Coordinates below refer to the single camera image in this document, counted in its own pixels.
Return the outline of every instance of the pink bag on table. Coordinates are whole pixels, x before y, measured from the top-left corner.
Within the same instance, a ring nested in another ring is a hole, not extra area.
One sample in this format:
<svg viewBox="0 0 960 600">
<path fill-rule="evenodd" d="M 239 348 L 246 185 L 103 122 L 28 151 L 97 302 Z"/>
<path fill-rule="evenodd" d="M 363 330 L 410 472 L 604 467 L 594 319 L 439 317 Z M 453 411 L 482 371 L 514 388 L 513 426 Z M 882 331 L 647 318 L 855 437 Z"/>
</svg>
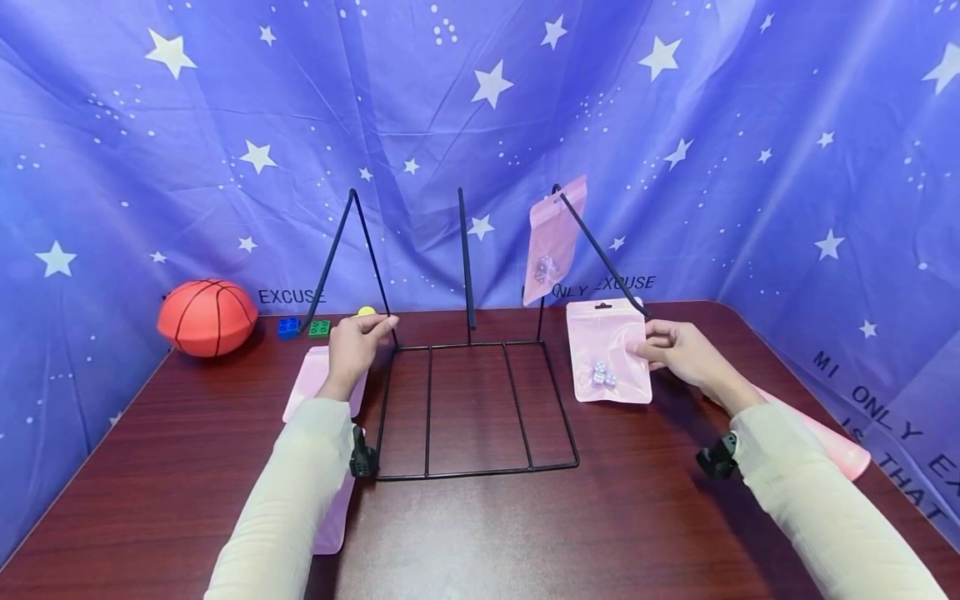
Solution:
<svg viewBox="0 0 960 600">
<path fill-rule="evenodd" d="M 283 422 L 288 422 L 300 405 L 309 397 L 315 397 L 320 387 L 326 381 L 330 372 L 330 354 L 326 346 L 314 347 L 307 351 L 300 366 L 300 374 L 294 383 L 294 389 L 287 400 L 287 408 L 283 411 Z M 364 389 L 367 386 L 367 374 L 360 377 L 360 381 L 353 388 L 350 395 L 350 417 L 356 418 L 363 402 Z M 349 470 L 344 473 L 344 483 L 330 503 L 326 511 L 326 518 L 317 527 L 317 536 L 313 539 L 313 553 L 316 555 L 336 554 L 344 545 L 344 535 L 347 530 L 347 510 L 350 506 L 350 496 L 353 494 L 353 476 Z"/>
<path fill-rule="evenodd" d="M 854 444 L 852 441 L 819 421 L 808 417 L 778 397 L 767 394 L 756 385 L 754 387 L 760 392 L 763 399 L 768 402 L 776 402 L 802 421 L 807 428 L 813 432 L 813 435 L 816 436 L 817 440 L 824 447 L 824 450 L 827 451 L 827 456 L 829 456 L 830 460 L 833 461 L 836 466 L 840 467 L 840 470 L 847 479 L 856 481 L 856 478 L 862 475 L 863 471 L 870 465 L 870 452 L 868 452 L 866 448 Z"/>
<path fill-rule="evenodd" d="M 530 250 L 527 253 L 527 277 L 523 285 L 524 306 L 549 294 L 573 266 L 573 252 L 577 247 L 580 226 L 560 199 L 561 194 L 566 196 L 582 217 L 587 204 L 587 176 L 580 176 L 530 209 Z"/>
<path fill-rule="evenodd" d="M 566 330 L 577 400 L 650 403 L 647 361 L 627 352 L 628 344 L 646 341 L 646 323 L 627 299 L 571 302 Z"/>
</svg>

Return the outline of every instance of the metal frame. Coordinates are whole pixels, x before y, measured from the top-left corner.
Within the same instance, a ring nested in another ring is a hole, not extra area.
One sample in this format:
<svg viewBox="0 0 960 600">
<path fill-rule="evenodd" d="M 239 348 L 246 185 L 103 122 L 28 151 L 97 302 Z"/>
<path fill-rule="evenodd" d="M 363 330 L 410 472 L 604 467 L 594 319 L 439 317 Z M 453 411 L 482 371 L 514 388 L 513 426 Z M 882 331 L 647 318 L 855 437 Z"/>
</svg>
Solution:
<svg viewBox="0 0 960 600">
<path fill-rule="evenodd" d="M 555 184 L 553 186 L 553 194 L 559 192 L 562 188 Z M 566 207 L 572 213 L 574 219 L 577 221 L 577 225 L 584 232 L 589 240 L 590 244 L 596 250 L 597 254 L 600 255 L 600 258 L 604 262 L 604 266 L 610 271 L 611 275 L 614 277 L 615 281 L 620 287 L 620 290 L 626 296 L 630 304 L 633 305 L 636 310 L 642 313 L 648 319 L 651 318 L 650 311 L 636 302 L 633 298 L 633 295 L 629 293 L 624 285 L 623 278 L 616 271 L 611 264 L 610 260 L 604 254 L 603 250 L 600 248 L 600 245 L 594 239 L 593 235 L 587 229 L 587 225 L 580 218 L 580 215 L 577 214 L 577 211 L 574 210 L 573 206 L 570 204 L 569 200 L 566 198 L 565 194 L 560 194 L 560 200 L 564 201 Z M 415 481 L 415 480 L 425 480 L 425 479 L 452 479 L 458 477 L 478 477 L 484 475 L 504 475 L 511 473 L 531 473 L 531 472 L 542 472 L 548 470 L 558 470 L 563 468 L 576 468 L 580 466 L 580 452 L 577 450 L 577 444 L 573 437 L 573 430 L 570 428 L 570 421 L 566 414 L 566 409 L 564 408 L 564 402 L 560 395 L 560 387 L 557 384 L 557 375 L 553 369 L 553 364 L 550 361 L 550 353 L 547 350 L 546 343 L 542 338 L 542 328 L 543 328 L 543 309 L 545 305 L 545 298 L 540 299 L 540 311 L 537 318 L 537 337 L 533 340 L 520 341 L 520 342 L 474 342 L 472 332 L 476 330 L 476 314 L 475 306 L 473 304 L 473 280 L 470 275 L 470 258 L 469 258 L 469 245 L 467 240 L 467 210 L 464 203 L 464 190 L 459 188 L 457 190 L 457 200 L 460 209 L 460 240 L 461 246 L 463 249 L 463 260 L 464 260 L 464 283 L 465 285 L 465 297 L 467 303 L 467 342 L 465 344 L 444 344 L 444 345 L 434 345 L 434 346 L 401 346 L 399 340 L 396 337 L 396 332 L 393 332 L 394 338 L 394 347 L 393 353 L 390 358 L 390 367 L 387 370 L 387 377 L 384 383 L 384 392 L 383 392 L 383 403 L 380 407 L 380 426 L 377 431 L 376 436 L 376 447 L 379 452 L 379 460 L 382 461 L 383 458 L 383 432 L 386 428 L 387 420 L 387 402 L 390 398 L 390 379 L 393 372 L 394 365 L 394 356 L 398 352 L 404 351 L 426 351 L 427 352 L 427 383 L 426 383 L 426 442 L 424 446 L 424 456 L 423 456 L 423 473 L 413 473 L 406 475 L 377 475 L 377 481 Z M 376 256 L 373 252 L 373 243 L 371 242 L 370 232 L 367 229 L 367 220 L 363 215 L 363 207 L 360 205 L 360 197 L 357 194 L 356 189 L 350 188 L 347 206 L 344 207 L 344 213 L 340 218 L 340 224 L 337 227 L 336 235 L 333 237 L 333 244 L 330 247 L 330 254 L 326 257 L 326 262 L 324 264 L 324 270 L 321 274 L 320 281 L 317 284 L 317 290 L 314 293 L 313 301 L 310 303 L 310 309 L 305 316 L 303 323 L 300 324 L 300 328 L 297 331 L 297 334 L 300 335 L 304 330 L 310 326 L 310 322 L 313 320 L 313 317 L 317 311 L 317 304 L 320 301 L 320 297 L 324 291 L 324 286 L 326 285 L 326 278 L 330 272 L 330 265 L 333 263 L 333 256 L 337 251 L 337 247 L 340 244 L 340 239 L 344 232 L 344 225 L 347 223 L 347 216 L 350 213 L 350 208 L 356 204 L 357 207 L 357 216 L 360 218 L 360 225 L 363 228 L 364 237 L 367 241 L 367 247 L 370 249 L 370 259 L 373 264 L 373 272 L 376 275 L 376 283 L 380 288 L 380 298 L 383 300 L 384 309 L 387 314 L 392 314 L 390 310 L 390 304 L 387 302 L 387 294 L 383 287 L 383 280 L 380 277 L 380 270 L 376 263 Z M 510 346 L 539 346 L 543 352 L 543 360 L 546 363 L 546 368 L 550 373 L 550 381 L 553 384 L 554 396 L 557 399 L 557 405 L 560 407 L 561 415 L 564 417 L 564 428 L 566 430 L 566 436 L 570 443 L 570 450 L 573 455 L 573 460 L 565 463 L 556 463 L 549 465 L 534 465 L 533 455 L 530 452 L 530 443 L 527 437 L 527 430 L 523 424 L 523 413 L 520 409 L 520 400 L 519 396 L 516 393 L 516 382 L 514 381 L 514 369 L 510 364 L 510 354 L 507 351 L 507 347 Z M 483 347 L 501 347 L 503 350 L 504 363 L 506 364 L 507 374 L 510 377 L 510 388 L 514 396 L 514 406 L 516 407 L 516 417 L 520 424 L 520 435 L 523 437 L 523 447 L 527 455 L 527 466 L 519 468 L 490 468 L 490 469 L 481 469 L 481 470 L 472 470 L 472 471 L 455 471 L 455 472 L 442 472 L 442 473 L 431 473 L 430 472 L 430 416 L 431 408 L 433 406 L 433 353 L 434 351 L 445 350 L 449 348 L 483 348 Z"/>
</svg>

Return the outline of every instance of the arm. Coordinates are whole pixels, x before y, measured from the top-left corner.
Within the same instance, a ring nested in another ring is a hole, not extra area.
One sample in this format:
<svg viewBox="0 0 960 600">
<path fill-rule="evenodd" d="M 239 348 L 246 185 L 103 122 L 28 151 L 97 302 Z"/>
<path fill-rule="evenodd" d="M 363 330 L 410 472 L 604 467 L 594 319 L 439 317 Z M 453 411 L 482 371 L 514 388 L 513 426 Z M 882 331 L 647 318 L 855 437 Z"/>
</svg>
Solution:
<svg viewBox="0 0 960 600">
<path fill-rule="evenodd" d="M 830 600 L 947 597 L 897 530 L 785 409 L 768 404 L 692 324 L 651 321 L 629 348 L 669 368 L 732 417 L 734 460 L 760 507 Z"/>
<path fill-rule="evenodd" d="M 310 546 L 353 450 L 349 405 L 306 400 L 276 439 L 213 568 L 204 600 L 300 599 Z"/>
</svg>

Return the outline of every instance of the black wrist strap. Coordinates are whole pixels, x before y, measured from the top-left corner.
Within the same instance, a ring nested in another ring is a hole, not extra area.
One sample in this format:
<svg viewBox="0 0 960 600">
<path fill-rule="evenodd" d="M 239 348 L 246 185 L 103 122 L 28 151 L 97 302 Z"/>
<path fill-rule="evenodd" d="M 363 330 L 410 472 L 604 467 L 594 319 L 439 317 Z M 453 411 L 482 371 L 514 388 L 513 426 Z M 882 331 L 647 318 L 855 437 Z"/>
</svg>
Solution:
<svg viewBox="0 0 960 600">
<path fill-rule="evenodd" d="M 713 447 L 697 452 L 697 464 L 710 479 L 730 479 L 736 470 L 733 453 L 736 451 L 736 434 L 728 431 Z"/>
<path fill-rule="evenodd" d="M 350 474 L 354 477 L 376 477 L 379 470 L 376 449 L 367 445 L 363 429 L 353 425 L 353 452 L 350 454 Z"/>
</svg>

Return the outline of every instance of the wrist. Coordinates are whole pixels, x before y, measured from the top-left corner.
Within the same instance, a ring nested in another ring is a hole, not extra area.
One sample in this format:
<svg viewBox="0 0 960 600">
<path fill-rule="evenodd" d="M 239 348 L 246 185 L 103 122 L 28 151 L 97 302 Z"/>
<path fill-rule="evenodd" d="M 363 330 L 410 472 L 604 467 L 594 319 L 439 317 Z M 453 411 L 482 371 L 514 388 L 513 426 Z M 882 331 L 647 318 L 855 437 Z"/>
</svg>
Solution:
<svg viewBox="0 0 960 600">
<path fill-rule="evenodd" d="M 731 373 L 711 385 L 708 395 L 727 411 L 731 419 L 748 408 L 766 404 L 753 384 L 739 372 Z"/>
<path fill-rule="evenodd" d="M 353 394 L 357 379 L 357 377 L 331 373 L 326 377 L 326 381 L 317 392 L 317 397 L 346 402 L 350 400 L 350 395 Z"/>
</svg>

